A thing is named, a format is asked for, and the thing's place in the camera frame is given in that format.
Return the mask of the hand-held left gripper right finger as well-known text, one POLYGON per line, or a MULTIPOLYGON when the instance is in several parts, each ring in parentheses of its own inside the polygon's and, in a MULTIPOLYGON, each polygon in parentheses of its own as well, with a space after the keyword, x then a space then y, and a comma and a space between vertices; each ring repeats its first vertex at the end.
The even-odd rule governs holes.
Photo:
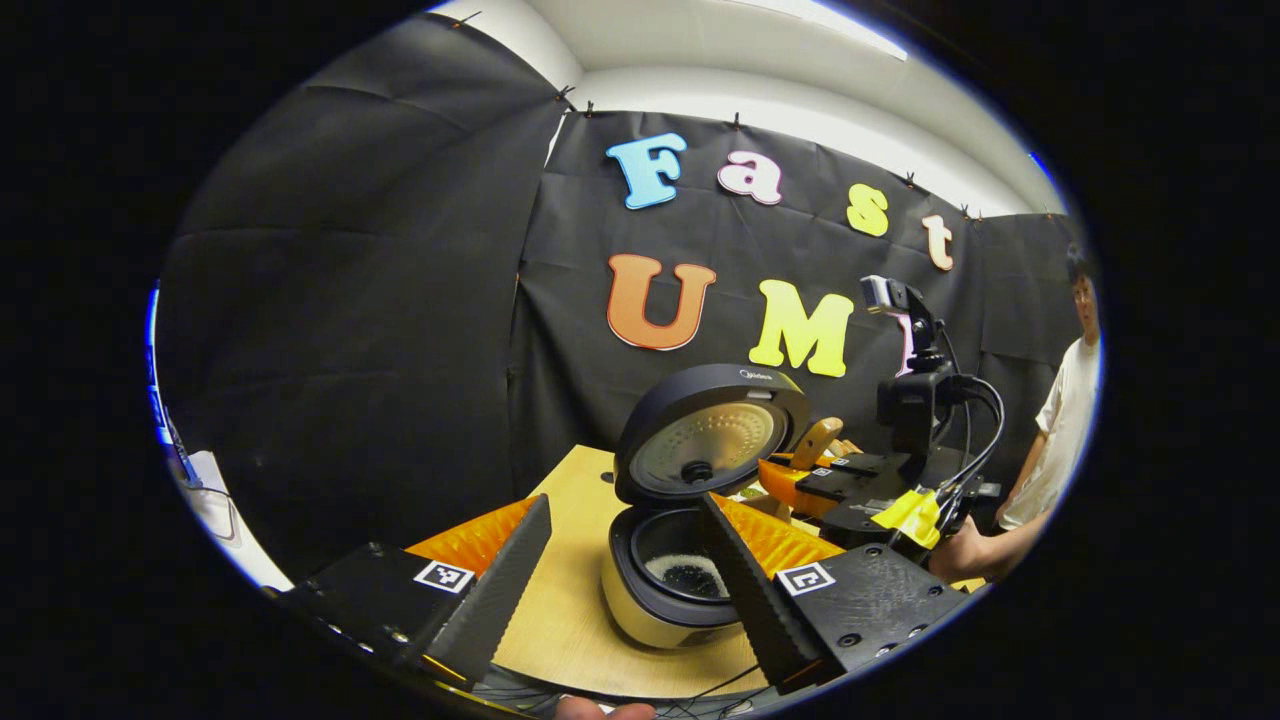
POLYGON ((780 694, 860 676, 974 600, 881 543, 768 574, 733 524, 756 510, 712 493, 698 510, 703 543, 759 669, 780 694))

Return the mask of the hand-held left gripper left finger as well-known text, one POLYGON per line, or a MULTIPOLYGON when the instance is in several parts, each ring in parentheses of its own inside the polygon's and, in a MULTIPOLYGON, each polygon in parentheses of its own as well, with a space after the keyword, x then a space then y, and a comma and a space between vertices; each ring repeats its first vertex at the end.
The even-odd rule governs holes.
POLYGON ((550 534, 550 501, 534 495, 408 550, 362 544, 276 602, 401 676, 471 691, 550 534))

